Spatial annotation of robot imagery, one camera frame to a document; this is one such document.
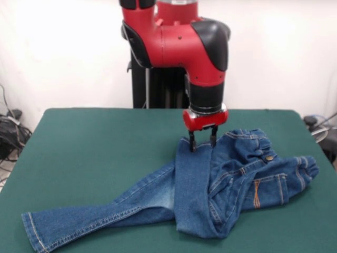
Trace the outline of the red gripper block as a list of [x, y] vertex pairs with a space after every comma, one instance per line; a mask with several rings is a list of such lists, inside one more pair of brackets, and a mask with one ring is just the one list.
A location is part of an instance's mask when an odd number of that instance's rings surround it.
[[212, 127], [210, 144], [212, 147], [215, 147], [218, 126], [223, 125], [227, 121], [228, 117], [229, 111], [224, 103], [222, 103], [222, 107], [218, 112], [211, 114], [197, 114], [191, 109], [183, 110], [183, 121], [189, 131], [190, 151], [194, 152], [196, 149], [194, 131], [202, 131], [209, 127]]

